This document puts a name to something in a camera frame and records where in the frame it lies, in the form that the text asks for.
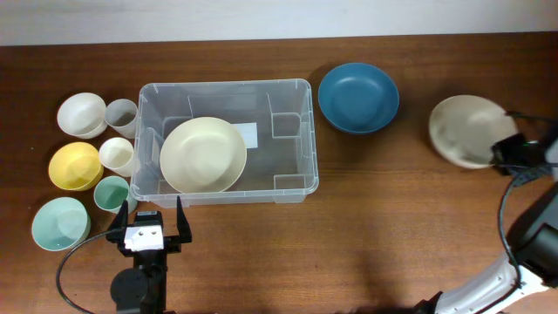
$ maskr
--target blue plate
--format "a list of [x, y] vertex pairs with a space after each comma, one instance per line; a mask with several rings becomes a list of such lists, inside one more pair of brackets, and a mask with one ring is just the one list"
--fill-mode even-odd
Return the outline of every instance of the blue plate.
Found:
[[367, 134], [387, 126], [399, 108], [398, 88], [376, 66], [340, 65], [325, 75], [317, 93], [325, 118], [346, 133]]

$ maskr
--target plastic bin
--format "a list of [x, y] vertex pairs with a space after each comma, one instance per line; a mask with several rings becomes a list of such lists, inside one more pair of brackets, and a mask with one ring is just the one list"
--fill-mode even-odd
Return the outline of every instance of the plastic bin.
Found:
[[[248, 148], [241, 177], [225, 192], [183, 194], [160, 171], [165, 138], [181, 123], [199, 117], [255, 123], [257, 147]], [[177, 195], [185, 207], [287, 203], [301, 202], [317, 189], [312, 96], [304, 79], [148, 84], [139, 92], [137, 123], [131, 194], [138, 201], [163, 208], [174, 208]]]

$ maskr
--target white wall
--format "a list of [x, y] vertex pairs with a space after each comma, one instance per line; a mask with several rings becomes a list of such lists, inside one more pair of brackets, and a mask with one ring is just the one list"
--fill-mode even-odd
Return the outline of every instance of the white wall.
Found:
[[0, 44], [558, 30], [558, 0], [0, 0]]

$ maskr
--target teal cup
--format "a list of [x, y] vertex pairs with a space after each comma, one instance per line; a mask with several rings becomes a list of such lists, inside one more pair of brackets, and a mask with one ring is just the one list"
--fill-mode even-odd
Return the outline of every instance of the teal cup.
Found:
[[93, 193], [97, 207], [117, 214], [123, 201], [128, 201], [128, 214], [132, 213], [138, 201], [130, 195], [128, 182], [119, 176], [112, 175], [101, 180]]
[[59, 251], [84, 241], [90, 229], [91, 220], [84, 205], [71, 197], [60, 197], [38, 210], [31, 235], [42, 249]]

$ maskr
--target wooden table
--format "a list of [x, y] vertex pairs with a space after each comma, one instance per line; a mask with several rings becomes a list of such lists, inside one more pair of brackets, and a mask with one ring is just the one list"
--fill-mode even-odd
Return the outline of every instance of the wooden table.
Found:
[[[318, 110], [321, 78], [350, 61], [384, 69], [401, 94], [397, 118], [372, 135], [338, 132]], [[76, 197], [92, 218], [91, 235], [113, 218], [95, 207], [91, 190], [69, 193], [49, 181], [50, 157], [76, 140], [56, 123], [65, 98], [90, 91], [107, 102], [137, 101], [150, 82], [272, 78], [312, 84], [320, 186], [302, 204], [188, 209], [194, 242], [168, 259], [169, 309], [325, 314], [412, 306], [475, 276], [502, 252], [495, 215], [509, 178], [443, 160], [427, 137], [429, 112], [442, 99], [474, 94], [556, 115], [558, 34], [0, 48], [0, 311], [73, 312], [54, 284], [65, 252], [41, 250], [31, 239], [41, 205]], [[521, 128], [537, 138], [542, 125]], [[89, 141], [99, 147], [115, 135]], [[549, 182], [513, 193], [507, 226]], [[163, 212], [167, 233], [175, 233], [174, 211]], [[69, 261], [63, 286], [85, 308], [113, 312], [111, 281], [131, 263], [114, 245], [93, 243]], [[557, 293], [510, 311], [556, 313]]]

